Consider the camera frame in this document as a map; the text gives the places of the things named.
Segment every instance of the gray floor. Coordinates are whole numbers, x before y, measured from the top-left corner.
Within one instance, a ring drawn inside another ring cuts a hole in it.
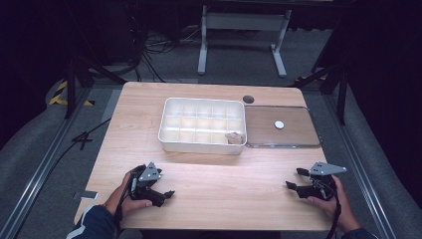
[[[159,76],[169,82],[283,87],[292,84],[297,77],[311,74],[329,34],[330,31],[301,30],[286,34],[281,51],[288,72],[285,79],[279,78],[269,50],[269,44],[276,36],[268,33],[251,34],[251,37],[230,32],[210,35],[204,76],[196,74],[198,39],[169,53],[150,55],[150,62]],[[144,63],[138,69],[143,81],[158,81]],[[136,81],[134,72],[122,77]],[[303,88],[304,97],[327,161],[349,169],[340,178],[361,224],[378,238],[420,238],[422,212],[395,176],[352,91],[347,93],[346,126],[340,126],[332,115],[336,94],[322,96],[315,91],[317,86],[313,83]],[[46,103],[56,88],[52,86]],[[95,101],[95,105],[78,109],[54,158],[65,152],[72,144],[72,138],[95,128],[110,116],[120,89],[121,86],[108,80],[97,81],[87,97],[87,100]],[[6,225],[26,185],[31,183],[30,179],[51,149],[51,143],[64,124],[65,113],[66,106],[48,105],[46,111],[28,122],[0,151],[1,225]],[[76,144],[64,155],[41,188],[18,238],[64,238],[71,231],[80,201],[74,195],[85,189],[106,128],[107,124],[90,133],[93,141],[87,143],[84,150]],[[281,235],[282,238],[324,238],[326,232],[284,231]],[[121,238],[138,236],[137,230],[127,230]]]

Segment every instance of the metal leg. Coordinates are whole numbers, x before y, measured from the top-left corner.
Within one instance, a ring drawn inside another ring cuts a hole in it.
[[[201,50],[199,52],[198,74],[205,74],[205,67],[207,63],[207,6],[202,7],[202,41]]]
[[[68,110],[66,111],[65,119],[68,119],[76,108],[76,82],[75,82],[75,61],[71,59],[68,65]]]
[[[337,100],[337,117],[342,125],[345,125],[344,121],[344,107],[345,97],[347,92],[347,73],[344,69],[341,69],[340,85],[338,87],[338,100]]]
[[[280,26],[280,31],[279,31],[280,34],[279,34],[279,40],[277,42],[277,45],[276,44],[271,45],[271,51],[273,53],[274,62],[276,63],[277,71],[279,72],[279,76],[281,78],[285,78],[287,76],[285,65],[283,64],[282,56],[280,55],[280,49],[282,48],[283,39],[285,38],[285,35],[286,35],[286,30],[289,25],[291,13],[292,13],[292,10],[286,11],[285,19],[282,25]]]

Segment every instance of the black cable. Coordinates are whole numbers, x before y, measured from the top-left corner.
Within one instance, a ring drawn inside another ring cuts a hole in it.
[[[130,178],[127,180],[126,186],[124,187],[123,193],[121,194],[120,200],[118,201],[117,208],[115,209],[114,213],[114,225],[115,225],[115,235],[114,238],[117,239],[120,236],[120,221],[123,217],[122,205],[124,200],[128,197],[126,195],[127,190],[129,189],[130,184],[133,182],[133,174],[130,173]]]
[[[93,129],[91,129],[90,131],[88,131],[88,132],[84,132],[84,133],[82,133],[82,134],[80,134],[79,136],[77,136],[76,137],[76,139],[80,139],[80,138],[83,138],[85,135],[88,135],[90,132],[93,132],[93,131],[95,131],[97,128],[99,128],[99,127],[101,127],[102,125],[104,125],[106,122],[108,122],[108,121],[110,121],[111,119],[107,119],[106,121],[104,121],[104,122],[102,122],[100,125],[98,125],[98,126],[96,126],[95,128],[93,128]],[[50,175],[52,174],[52,172],[53,172],[53,170],[56,168],[56,166],[57,166],[57,164],[60,162],[60,160],[65,156],[65,154],[69,151],[69,150],[71,150],[71,148],[73,147],[73,146],[75,146],[75,144],[77,144],[78,143],[78,141],[77,140],[75,140],[74,141],[74,143],[72,143],[57,159],[56,159],[56,162],[53,164],[53,166],[49,169],[49,171],[47,172],[47,175],[46,175],[46,178],[45,178],[45,180],[44,180],[44,182],[43,182],[43,184],[41,184],[40,185],[40,189],[39,189],[39,192],[41,192],[41,190],[43,189],[43,187],[44,187],[44,185],[46,184],[46,182],[47,182],[47,180],[49,179],[49,177],[50,177]],[[40,193],[37,193],[36,195],[35,195],[35,197],[34,197],[34,203],[35,203],[35,201],[37,201],[37,198],[38,198],[38,196],[39,196],[39,194]],[[25,216],[25,218],[24,218],[24,220],[23,220],[23,222],[22,222],[22,224],[23,223],[25,223],[25,221],[26,221],[26,219],[27,219],[27,217],[28,217],[28,214],[29,213],[27,213],[27,215]],[[20,233],[20,230],[21,230],[21,228],[19,228],[19,230],[18,230],[18,232],[16,233],[16,237],[19,235],[19,233]]]
[[[115,74],[115,75],[117,75],[117,76],[121,76],[121,75],[123,75],[123,74],[126,74],[126,73],[129,73],[130,71],[132,71],[133,69],[135,69],[137,67],[137,64],[134,64],[134,65],[129,65],[128,67],[126,67],[126,68],[123,68],[123,69],[121,69],[121,70],[117,70],[117,71],[113,71],[113,72],[111,72],[111,73],[113,73],[113,74]],[[103,75],[103,74],[101,74],[101,73],[99,73],[99,72],[90,72],[90,74],[93,76],[93,77],[96,77],[96,78],[106,78],[106,76],[105,75]]]
[[[165,37],[163,37],[162,35],[158,35],[158,34],[149,35],[145,43],[146,52],[149,54],[154,54],[154,55],[169,53],[178,47],[184,47],[186,45],[191,44],[192,42],[195,42],[194,40],[189,40],[189,38],[194,39],[199,33],[200,33],[200,28],[195,30],[192,34],[188,35],[188,37],[184,39],[180,39],[180,41],[187,41],[187,43],[182,43],[182,44],[175,44],[171,40],[168,40]],[[160,46],[161,49],[159,50],[151,49],[151,47],[157,47],[157,46]]]
[[[256,37],[260,31],[232,30],[231,32],[234,33],[235,35],[238,35],[244,38],[253,38],[253,37]]]
[[[142,78],[140,77],[140,73],[139,70],[137,69],[137,67],[134,68],[134,71],[136,72],[136,79],[141,82]]]
[[[152,73],[151,68],[145,63],[146,67],[148,68],[149,73],[152,75],[152,81],[155,82],[155,75]]]
[[[151,63],[148,61],[147,57],[145,56],[144,53],[142,53],[142,55],[144,56],[144,59],[146,61],[146,63],[148,64],[148,66],[151,67],[152,71],[154,72],[154,74],[157,76],[157,78],[162,82],[162,83],[166,83],[164,80],[161,79],[161,77],[158,75],[158,73],[155,71],[155,69],[152,67]]]
[[[316,179],[315,185],[322,185],[324,188],[329,189],[332,194],[334,195],[335,198],[335,212],[334,212],[334,216],[332,218],[332,224],[331,224],[331,228],[329,229],[328,235],[326,236],[326,239],[330,239],[332,238],[332,235],[335,232],[335,228],[337,226],[337,222],[338,222],[338,217],[341,214],[341,204],[340,201],[338,199],[338,195],[337,195],[337,191],[332,189],[330,186],[328,186],[326,183]]]

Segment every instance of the person's right hand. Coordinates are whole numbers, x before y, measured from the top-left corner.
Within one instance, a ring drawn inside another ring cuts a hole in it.
[[[345,233],[360,228],[359,222],[354,217],[354,214],[351,211],[350,203],[348,202],[340,179],[334,175],[332,175],[332,179],[334,179],[335,185],[337,186],[338,200],[341,204],[341,214],[338,217],[337,226]],[[322,209],[325,214],[329,216],[329,218],[332,219],[334,217],[336,205],[334,197],[331,198],[329,201],[324,201],[317,197],[310,196],[307,198],[307,200],[311,204]]]
[[[111,196],[105,202],[105,208],[113,216],[115,214],[118,203],[120,202],[121,195],[123,194],[124,188],[126,187],[129,179],[130,179],[130,172],[127,172],[123,178],[121,185],[115,189],[115,191],[111,194]],[[122,217],[127,215],[130,211],[152,206],[152,202],[150,200],[147,200],[147,199],[132,200],[130,196],[128,196],[127,194],[128,192],[126,193],[125,199],[121,205]]]

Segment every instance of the wire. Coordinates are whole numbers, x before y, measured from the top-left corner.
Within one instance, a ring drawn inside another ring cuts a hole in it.
[[[127,180],[126,186],[124,187],[123,193],[121,194],[120,197],[120,201],[118,202],[117,208],[115,209],[115,213],[114,213],[114,225],[116,227],[115,230],[115,235],[114,238],[117,239],[120,236],[120,221],[122,218],[122,208],[121,206],[123,205],[124,200],[128,197],[128,195],[126,195],[126,192],[130,186],[130,184],[133,181],[133,174],[130,173],[130,178]]]
[[[238,31],[231,31],[231,32],[244,38],[253,38],[253,37],[256,37],[260,31],[238,30]]]
[[[137,69],[137,67],[134,68],[134,71],[136,72],[136,79],[141,82],[142,78],[140,77],[140,73],[139,70]]]
[[[322,185],[324,188],[329,189],[332,194],[334,195],[335,198],[335,212],[334,212],[334,217],[332,218],[332,224],[331,224],[331,228],[329,229],[328,235],[326,236],[326,239],[330,239],[332,238],[332,235],[335,232],[335,227],[337,226],[337,221],[338,221],[338,217],[341,214],[341,204],[340,201],[338,199],[338,195],[337,195],[337,191],[332,189],[330,186],[328,186],[326,183],[322,182],[319,179],[316,179],[315,182],[316,185]]]
[[[188,41],[189,38],[194,37],[196,34],[198,34],[200,31],[202,30],[202,28],[198,28],[196,29],[193,33],[191,33],[189,36],[187,36],[185,39],[183,39],[183,41]]]
[[[142,55],[144,56],[144,59],[146,61],[146,64],[151,67],[152,71],[154,72],[154,74],[157,76],[157,78],[162,82],[162,83],[166,83],[164,80],[161,79],[161,77],[158,75],[158,73],[155,71],[155,69],[152,67],[151,63],[148,61],[148,58],[145,56],[144,53],[142,53]]]
[[[107,123],[107,122],[109,122],[111,120],[111,118],[110,119],[107,119],[106,121],[104,121],[104,122],[102,122],[101,124],[99,124],[98,126],[96,126],[96,127],[94,127],[93,129],[91,129],[90,131],[88,131],[88,132],[84,132],[84,133],[82,133],[82,134],[80,134],[79,136],[77,136],[76,137],[76,139],[81,139],[81,138],[84,138],[86,135],[88,135],[88,134],[90,134],[91,132],[93,132],[93,131],[95,131],[97,128],[99,128],[99,127],[101,127],[102,125],[104,125],[105,123]],[[57,159],[56,159],[56,162],[53,164],[53,166],[52,167],[50,167],[50,169],[49,169],[49,171],[47,172],[47,175],[46,175],[46,178],[45,178],[45,180],[44,180],[44,182],[40,185],[40,189],[39,189],[39,191],[41,191],[42,189],[43,189],[43,187],[44,187],[44,185],[46,184],[46,182],[47,182],[47,180],[49,179],[49,177],[50,177],[50,175],[52,174],[52,172],[53,172],[53,170],[56,168],[56,166],[57,166],[57,164],[59,164],[59,162],[60,162],[60,160],[65,156],[65,154],[69,151],[69,150],[71,150],[71,148],[72,147],[74,147],[75,146],[75,144],[77,144],[79,141],[78,140],[75,140],[74,141],[74,143],[72,143]],[[35,198],[34,198],[34,202],[37,200],[37,198],[38,198],[38,195],[39,195],[39,193],[37,193],[36,194],[36,196],[35,196]]]
[[[155,82],[155,75],[152,73],[151,68],[148,65],[146,65],[146,66],[148,68],[149,73],[152,75],[152,80]]]
[[[126,68],[123,68],[123,69],[117,70],[117,71],[113,71],[112,73],[115,74],[116,76],[121,76],[123,74],[131,72],[133,69],[136,68],[136,66],[137,66],[137,64],[129,65]],[[96,78],[106,77],[105,75],[98,73],[98,72],[89,71],[89,73],[91,74],[91,76],[96,77]]]

